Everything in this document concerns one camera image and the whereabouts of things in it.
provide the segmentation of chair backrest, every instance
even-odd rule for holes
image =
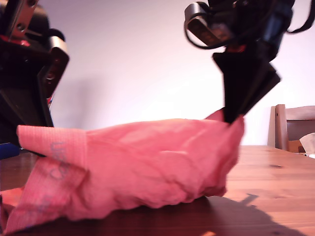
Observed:
[[[315,132],[315,106],[286,109],[276,106],[276,148],[304,152],[300,138]]]

